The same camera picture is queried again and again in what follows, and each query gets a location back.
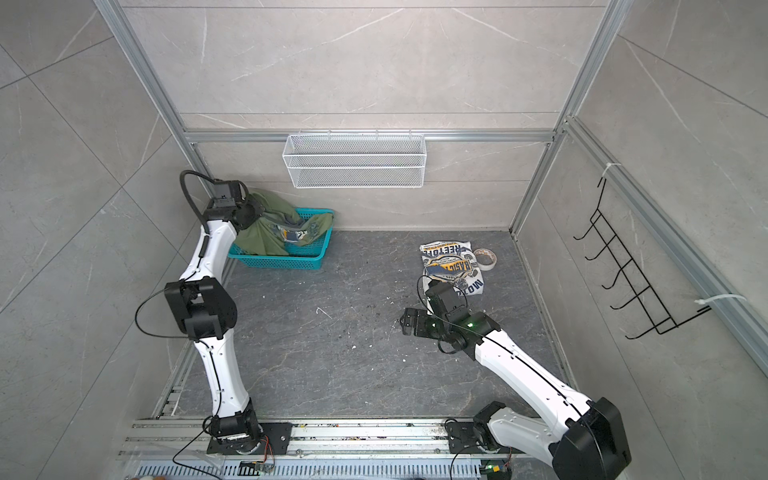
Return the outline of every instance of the red wire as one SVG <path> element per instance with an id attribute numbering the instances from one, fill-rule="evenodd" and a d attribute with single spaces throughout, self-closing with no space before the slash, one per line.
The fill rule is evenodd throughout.
<path id="1" fill-rule="evenodd" d="M 270 445 L 270 453 L 272 454 L 272 468 L 275 468 L 277 460 L 275 459 L 275 451 L 272 449 L 272 445 Z"/>
<path id="2" fill-rule="evenodd" d="M 266 450 L 272 448 L 270 446 L 270 437 L 265 435 L 264 438 L 266 439 L 266 445 L 264 446 L 264 460 L 261 461 L 262 463 L 266 463 Z"/>

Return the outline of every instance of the gray marble floor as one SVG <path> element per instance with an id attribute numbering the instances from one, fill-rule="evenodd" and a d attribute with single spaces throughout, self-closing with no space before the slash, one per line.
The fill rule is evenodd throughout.
<path id="1" fill-rule="evenodd" d="M 485 310 L 529 355 L 561 376 L 521 261 L 506 232 L 335 232 L 321 270 L 238 265 L 227 290 L 237 302 L 235 351 L 259 416 L 473 415 L 492 400 L 535 413 L 466 355 L 401 333 L 398 318 L 419 306 L 419 244 L 471 241 L 496 252 Z M 195 360 L 177 415 L 210 414 Z"/>

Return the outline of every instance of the black cable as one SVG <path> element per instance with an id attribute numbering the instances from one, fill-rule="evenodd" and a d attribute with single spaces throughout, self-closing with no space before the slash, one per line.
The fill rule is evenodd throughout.
<path id="1" fill-rule="evenodd" d="M 430 277 L 430 276 L 428 276 L 428 275 L 421 275 L 421 276 L 419 276 L 419 278 L 418 278 L 418 279 L 416 279 L 416 295 L 418 295 L 418 296 L 419 296 L 419 302 L 421 302 L 421 303 L 422 303 L 422 305 L 424 306 L 424 308 L 427 310 L 427 312 L 429 312 L 429 307 L 428 307 L 428 306 L 427 306 L 427 304 L 424 302 L 424 299 L 422 298 L 422 293 L 421 293 L 421 290 L 419 290 L 419 281 L 420 281 L 420 280 L 422 279 L 422 277 L 424 277 L 424 276 L 426 276 L 427 278 L 431 278 L 431 277 Z M 464 295 L 464 302 L 465 302 L 465 307 L 467 308 L 467 310 L 469 310 L 469 304 L 467 303 L 467 296 L 466 296 L 466 295 Z M 448 320 L 446 320 L 446 319 L 444 319 L 444 318 L 442 318 L 442 317 L 439 317 L 439 316 L 435 315 L 434 313 L 432 313 L 432 315 L 433 315 L 433 316 L 436 316 L 436 317 L 437 317 L 438 319 L 440 319 L 440 320 L 443 320 L 444 322 L 446 322 L 446 323 L 447 323 L 447 324 L 449 324 L 449 325 L 453 325 L 453 326 L 455 326 L 456 328 L 459 328 L 459 329 L 462 329 L 462 330 L 466 330 L 467 332 L 470 332 L 470 333 L 473 333 L 473 334 L 475 334 L 475 335 L 478 335 L 478 333 L 477 333 L 477 332 L 475 332 L 474 330 L 468 329 L 468 328 L 466 328 L 465 326 L 461 326 L 461 325 L 458 325 L 458 324 L 456 324 L 456 323 L 453 323 L 453 322 L 449 322 Z M 542 375 L 542 374 L 541 374 L 539 371 L 537 371 L 535 368 L 531 367 L 531 366 L 528 364 L 528 362 L 526 362 L 525 360 L 523 360 L 522 358 L 520 358 L 520 356 L 517 356 L 517 355 L 515 355 L 515 354 L 514 354 L 512 351 L 510 351 L 510 350 L 509 350 L 507 347 L 503 346 L 501 343 L 497 342 L 496 340 L 493 340 L 492 338 L 488 337 L 487 335 L 481 335 L 481 337 L 482 337 L 482 338 L 484 338 L 484 339 L 486 339 L 486 340 L 489 340 L 489 341 L 491 341 L 491 342 L 495 343 L 495 344 L 496 344 L 496 345 L 498 345 L 498 346 L 500 346 L 500 347 L 501 347 L 503 350 L 505 350 L 507 353 L 509 353 L 509 355 L 510 355 L 510 356 L 511 356 L 513 359 L 519 360 L 519 361 L 520 361 L 520 362 L 521 362 L 523 365 L 527 366 L 527 367 L 528 367 L 528 368 L 529 368 L 529 369 L 530 369 L 530 370 L 531 370 L 533 373 L 535 373 L 535 374 L 536 374 L 536 375 L 538 375 L 538 376 L 539 376 L 539 377 L 540 377 L 542 380 L 544 380 L 544 381 L 545 381 L 545 382 L 546 382 L 546 383 L 547 383 L 547 384 L 548 384 L 550 387 L 552 387 L 552 389 L 553 389 L 553 390 L 554 390 L 554 391 L 555 391 L 555 392 L 556 392 L 556 393 L 557 393 L 559 396 L 561 396 L 563 399 L 568 399 L 568 397 L 566 397 L 565 395 L 563 395 L 563 393 L 562 393 L 562 392 L 561 392 L 561 391 L 558 389 L 558 387 L 554 386 L 554 385 L 552 384 L 552 382 L 550 382 L 549 380 L 547 380 L 547 378 L 546 378 L 545 376 L 543 376 L 543 375 Z M 575 410 L 575 411 L 576 411 L 576 413 L 579 415 L 579 418 L 581 418 L 581 417 L 582 417 L 582 415 L 583 415 L 583 414 L 582 414 L 581 412 L 579 412 L 579 411 L 578 411 L 578 409 L 577 409 L 577 408 L 576 408 L 576 407 L 575 407 L 575 406 L 574 406 L 572 403 L 567 403 L 567 404 L 568 404 L 568 405 L 570 405 L 570 406 L 571 406 L 571 408 L 572 408 L 573 410 Z"/>
<path id="2" fill-rule="evenodd" d="M 191 465 L 185 465 L 184 463 L 176 461 L 176 457 L 178 457 L 180 453 L 182 453 L 184 450 L 186 450 L 188 446 L 192 445 L 192 442 L 194 442 L 195 440 L 200 438 L 200 435 L 203 435 L 204 433 L 207 433 L 208 435 L 213 436 L 213 434 L 210 433 L 210 431 L 206 428 L 205 422 L 207 422 L 208 420 L 210 420 L 212 422 L 216 417 L 219 416 L 219 411 L 221 410 L 221 382 L 219 381 L 219 372 L 216 371 L 216 363 L 214 362 L 214 353 L 211 352 L 210 347 L 203 340 L 198 340 L 198 342 L 200 342 L 203 345 L 205 345 L 205 348 L 208 350 L 208 355 L 210 355 L 210 364 L 214 368 L 214 375 L 216 376 L 216 384 L 219 387 L 219 406 L 216 408 L 216 413 L 214 413 L 213 415 L 209 415 L 209 416 L 205 417 L 205 419 L 203 420 L 203 428 L 200 430 L 200 433 L 195 435 L 195 438 L 191 439 L 185 446 L 181 447 L 181 450 L 176 452 L 176 455 L 174 455 L 174 457 L 171 459 L 171 461 L 174 464 L 179 465 L 180 467 L 191 468 L 192 470 L 194 470 L 196 472 L 204 473 L 205 475 L 210 475 L 210 476 L 214 477 L 216 480 L 223 480 L 223 478 L 221 478 L 219 475 L 216 475 L 215 473 L 206 472 L 202 468 L 193 467 Z"/>
<path id="3" fill-rule="evenodd" d="M 248 186 L 246 184 L 244 184 L 243 181 L 241 181 L 241 180 L 238 180 L 237 183 L 243 186 L 243 191 L 245 191 L 245 195 L 243 195 L 243 198 L 245 198 L 247 200 L 248 199 L 248 195 L 250 194 L 250 192 L 248 191 Z"/>
<path id="4" fill-rule="evenodd" d="M 196 271 L 196 270 L 195 270 L 194 272 L 192 272 L 192 275 L 189 275 L 187 278 L 185 278 L 184 280 L 181 280 L 181 281 L 183 281 L 183 282 L 186 282 L 187 280 L 189 280 L 190 278 L 192 278 L 192 276 L 193 276 L 195 273 L 197 273 L 197 271 Z M 186 338 L 188 338 L 188 337 L 186 337 L 186 336 L 181 336 L 181 335 L 157 335 L 156 333 L 149 333 L 147 330 L 145 330 L 145 329 L 141 328 L 141 325 L 139 325 L 139 312 L 141 311 L 141 308 L 144 306 L 144 304 L 145 304 L 146 302 L 148 302 L 148 301 L 152 300 L 154 297 L 156 297 L 156 296 L 160 295 L 160 294 L 161 294 L 161 293 L 163 293 L 165 290 L 168 290 L 168 289 L 167 289 L 167 288 L 163 288 L 162 290 L 158 290 L 157 292 L 155 292 L 155 293 L 152 293 L 150 296 L 148 296 L 148 297 L 147 297 L 147 298 L 144 300 L 144 302 L 141 302 L 141 303 L 139 304 L 139 307 L 136 309 L 136 313 L 134 314 L 134 324 L 136 325 L 136 328 L 138 328 L 138 329 L 139 329 L 139 331 L 140 331 L 140 332 L 142 332 L 144 335 L 153 336 L 153 337 L 155 337 L 155 338 L 158 338 L 158 339 L 186 339 Z"/>
<path id="5" fill-rule="evenodd" d="M 190 195 L 189 190 L 187 190 L 187 182 L 185 181 L 185 177 L 187 175 L 194 175 L 195 177 L 200 177 L 203 180 L 207 180 L 211 183 L 215 182 L 215 180 L 211 177 L 208 177 L 205 174 L 202 174 L 200 172 L 196 172 L 195 170 L 183 170 L 179 174 L 179 184 L 181 184 L 181 192 L 184 194 L 184 198 L 187 199 L 187 203 L 190 205 L 190 208 L 194 212 L 197 219 L 200 221 L 200 223 L 203 225 L 203 230 L 205 230 L 205 234 L 210 236 L 210 230 L 208 229 L 208 223 L 205 221 L 205 217 L 203 217 L 203 214 L 198 210 L 197 205 L 194 204 L 192 201 L 192 196 Z"/>
<path id="6" fill-rule="evenodd" d="M 440 350 L 440 353 L 444 353 L 446 355 L 455 355 L 456 353 L 461 352 L 461 350 L 457 350 L 457 349 L 453 349 L 451 352 L 446 352 L 444 349 L 442 349 L 442 345 L 441 345 L 442 341 L 443 340 L 437 341 L 437 349 Z"/>
<path id="7" fill-rule="evenodd" d="M 459 454 L 464 452 L 466 449 L 471 449 L 474 446 L 476 446 L 476 445 L 466 445 L 463 449 L 461 449 L 458 452 L 456 452 L 456 455 L 453 455 L 453 460 L 451 460 L 451 468 L 448 469 L 448 476 L 451 478 L 451 480 L 453 480 L 453 462 L 456 461 L 456 457 L 458 457 Z"/>

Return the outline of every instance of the green cloth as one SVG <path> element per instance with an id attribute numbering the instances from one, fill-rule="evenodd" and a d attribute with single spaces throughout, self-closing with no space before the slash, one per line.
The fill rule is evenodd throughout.
<path id="1" fill-rule="evenodd" d="M 262 204 L 265 210 L 235 239 L 235 245 L 249 255 L 287 257 L 286 242 L 304 247 L 333 225 L 333 214 L 317 214 L 303 220 L 293 205 L 268 190 L 254 190 L 248 198 Z"/>

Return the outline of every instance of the black mounting plate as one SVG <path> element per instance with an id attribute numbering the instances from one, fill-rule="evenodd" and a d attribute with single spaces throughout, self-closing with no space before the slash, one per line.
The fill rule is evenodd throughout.
<path id="1" fill-rule="evenodd" d="M 472 422 L 455 422 L 448 420 L 445 422 L 445 432 L 448 433 L 448 447 L 452 454 L 457 453 L 486 453 L 482 451 L 477 444 L 477 437 L 472 431 Z M 522 453 L 517 449 L 501 447 L 498 453 Z"/>
<path id="2" fill-rule="evenodd" d="M 264 435 L 270 438 L 272 453 L 275 455 L 285 455 L 288 452 L 288 443 L 290 442 L 290 433 L 291 429 L 293 428 L 293 423 L 262 423 L 261 428 L 264 429 Z M 266 442 L 261 442 L 259 446 L 257 446 L 256 450 L 251 452 L 249 455 L 263 455 L 264 447 L 266 447 Z M 242 450 L 243 448 L 243 445 L 238 444 L 219 445 L 219 442 L 211 437 L 210 442 L 208 442 L 208 450 L 206 453 L 240 455 L 237 450 Z"/>

